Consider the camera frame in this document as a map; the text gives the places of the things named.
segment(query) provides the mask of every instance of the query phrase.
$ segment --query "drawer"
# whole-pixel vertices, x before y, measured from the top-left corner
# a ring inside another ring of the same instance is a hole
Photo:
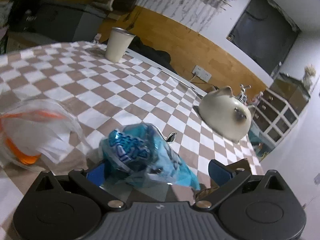
[[[278,114],[263,101],[261,101],[257,107],[271,122],[273,122],[278,116]]]
[[[265,131],[268,127],[269,127],[269,122],[258,112],[256,111],[256,113],[253,116],[253,120],[255,121],[255,123],[258,125],[258,127],[260,128],[261,131]]]
[[[281,139],[281,135],[278,134],[278,132],[272,128],[269,132],[268,132],[268,135],[275,141],[277,142],[278,140]]]
[[[279,112],[281,112],[282,109],[284,109],[285,107],[285,103],[281,101],[279,98],[275,97],[269,91],[263,92],[263,99],[265,99],[268,103],[270,103]]]
[[[295,120],[297,120],[296,116],[292,113],[290,109],[288,109],[284,113],[284,117],[290,122],[290,124],[293,124]]]
[[[280,118],[280,120],[276,123],[276,126],[280,129],[282,133],[285,133],[289,129],[289,126],[282,118]]]
[[[303,110],[303,108],[307,105],[308,101],[309,100],[304,98],[303,94],[299,90],[296,90],[292,94],[292,96],[289,100],[289,104],[295,110],[297,115],[299,115],[301,113],[301,111]]]

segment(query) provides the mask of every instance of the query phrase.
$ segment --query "table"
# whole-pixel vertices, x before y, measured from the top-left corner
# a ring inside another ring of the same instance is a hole
[[[105,48],[89,42],[57,43],[1,56],[0,111],[26,98],[58,100],[78,117],[93,148],[122,125],[143,121],[156,125],[165,136],[175,131],[171,147],[207,187],[211,159],[227,165],[247,158],[252,173],[262,174],[248,136],[232,143],[199,119],[193,106],[199,105],[197,94],[205,92],[195,88],[196,94],[186,80],[130,50],[113,64],[104,58]],[[58,169],[45,160],[44,167],[55,174],[86,168],[82,148],[72,134],[69,143],[74,151]],[[1,156],[0,165],[0,239],[15,240],[14,210],[38,173]]]

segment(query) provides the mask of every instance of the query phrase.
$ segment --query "wall socket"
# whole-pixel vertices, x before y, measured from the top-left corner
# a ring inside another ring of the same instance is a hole
[[[207,71],[205,71],[203,68],[196,65],[192,71],[193,74],[195,74],[198,78],[203,80],[204,82],[208,82],[211,78],[211,74]]]

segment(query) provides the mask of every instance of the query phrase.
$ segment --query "cabinet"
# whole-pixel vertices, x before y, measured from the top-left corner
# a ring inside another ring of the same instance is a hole
[[[298,121],[290,103],[271,89],[263,92],[253,122],[264,137],[276,147]]]
[[[8,42],[7,42],[6,53],[27,49],[27,48],[31,48],[39,45],[53,44],[53,43],[57,43],[57,41],[52,40],[39,33],[8,31]]]
[[[260,134],[276,147],[297,123],[309,99],[300,80],[279,73],[263,92],[252,121]]]

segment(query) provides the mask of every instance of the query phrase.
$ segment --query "paper cup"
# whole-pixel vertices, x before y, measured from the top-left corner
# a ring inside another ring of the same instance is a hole
[[[108,40],[106,58],[111,62],[119,62],[135,35],[128,31],[113,27]]]

